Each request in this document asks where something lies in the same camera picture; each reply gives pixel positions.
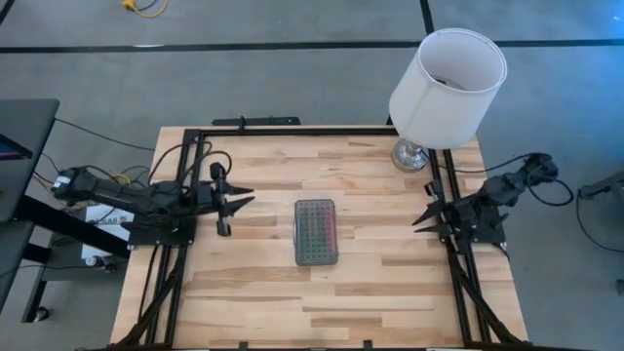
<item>white lampshade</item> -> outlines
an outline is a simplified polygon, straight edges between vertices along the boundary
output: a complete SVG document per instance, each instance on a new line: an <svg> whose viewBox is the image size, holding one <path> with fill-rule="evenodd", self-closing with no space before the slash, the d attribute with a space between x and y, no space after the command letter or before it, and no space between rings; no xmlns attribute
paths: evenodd
<svg viewBox="0 0 624 351"><path fill-rule="evenodd" d="M506 77L505 57L491 40L466 29L438 30L422 41L392 93L390 117L410 142L433 149L461 146L477 131Z"/></svg>

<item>gray floor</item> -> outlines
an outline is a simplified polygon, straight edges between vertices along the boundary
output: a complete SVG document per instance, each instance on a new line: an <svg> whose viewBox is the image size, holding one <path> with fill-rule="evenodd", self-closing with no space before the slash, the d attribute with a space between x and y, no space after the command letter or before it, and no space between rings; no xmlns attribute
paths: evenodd
<svg viewBox="0 0 624 351"><path fill-rule="evenodd" d="M141 19L117 0L17 0L0 46L147 45L276 40L418 40L415 0L185 0ZM492 39L624 37L624 1L430 0L437 28L466 27ZM509 77L478 136L488 166L531 151L551 153L577 188L624 168L624 48L504 49ZM306 124L382 124L413 50L0 56L1 98L58 98L58 113L84 127L153 145L167 125L209 125L240 115L296 115ZM46 152L60 167L111 171L148 165L147 152L56 125ZM45 161L38 168L53 170ZM47 195L31 186L43 200ZM545 198L565 194L538 188ZM609 196L582 204L591 233L624 248L621 206ZM530 339L538 344L621 350L624 254L583 237L574 207L523 196L505 223ZM33 240L45 242L46 233ZM23 270L0 315L3 349L69 350L104 345L122 277L114 283L55 283L44 296L51 321L18 320L35 277Z"/></svg>

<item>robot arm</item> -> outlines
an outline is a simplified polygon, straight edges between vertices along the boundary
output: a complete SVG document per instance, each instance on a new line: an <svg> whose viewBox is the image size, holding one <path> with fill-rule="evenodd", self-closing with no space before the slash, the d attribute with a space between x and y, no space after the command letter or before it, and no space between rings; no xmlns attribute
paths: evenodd
<svg viewBox="0 0 624 351"><path fill-rule="evenodd" d="M500 230L507 214L500 215L501 206L514 207L519 196L528 187L555 181L559 170L550 155L532 154L515 173L506 173L487 179L477 193L452 202L445 202L444 192L437 181L425 185L425 190L435 201L427 205L425 213L412 225L441 215L443 222L417 229L416 232L435 232L441 238L454 234L462 243L505 242Z"/></svg>
<svg viewBox="0 0 624 351"><path fill-rule="evenodd" d="M240 195L252 189L236 187L225 179L220 163L211 164L212 181L200 181L197 188L188 188L178 181L159 181L144 188L120 184L114 179L102 179L89 167L61 171L52 188L55 197L68 202L94 200L140 218L128 229L140 225L144 229L168 227L175 231L178 219L218 213L217 233L231 235L227 218L234 215L254 197L228 202L225 195Z"/></svg>

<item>lamp base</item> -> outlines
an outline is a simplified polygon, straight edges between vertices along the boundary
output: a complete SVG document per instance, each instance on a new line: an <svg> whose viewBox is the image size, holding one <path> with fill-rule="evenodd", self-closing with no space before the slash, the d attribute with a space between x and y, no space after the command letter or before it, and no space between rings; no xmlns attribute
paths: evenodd
<svg viewBox="0 0 624 351"><path fill-rule="evenodd" d="M427 165L427 156L422 147L401 138L392 150L392 163L402 172L413 173Z"/></svg>

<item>wooden tabletop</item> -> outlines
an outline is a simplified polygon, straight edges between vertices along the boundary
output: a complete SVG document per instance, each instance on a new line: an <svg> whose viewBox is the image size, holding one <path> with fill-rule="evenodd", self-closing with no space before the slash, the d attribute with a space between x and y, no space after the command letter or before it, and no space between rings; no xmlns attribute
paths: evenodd
<svg viewBox="0 0 624 351"><path fill-rule="evenodd" d="M154 160L181 143L183 131L163 128ZM396 136L209 141L232 156L228 180L254 188L255 200L230 220L229 238L216 235L214 214L200 218L186 260L174 347L237 347L239 341L264 348L361 347L367 339L378 347L462 345L446 251L436 235L416 234L410 226L431 202L423 190L431 170L398 171L390 160ZM453 150L453 158L458 169L484 166L476 141ZM218 155L206 160L202 179L214 161L226 163ZM175 178L177 162L178 155L168 156L154 180ZM462 194L478 190L484 179L458 174ZM335 202L337 265L295 264L294 202L301 199ZM151 251L132 253L112 342L137 320ZM511 332L526 338L507 259L488 245L474 251L486 301ZM474 308L467 304L478 339ZM163 311L168 308L166 302ZM157 340L163 339L165 316L161 312Z"/></svg>

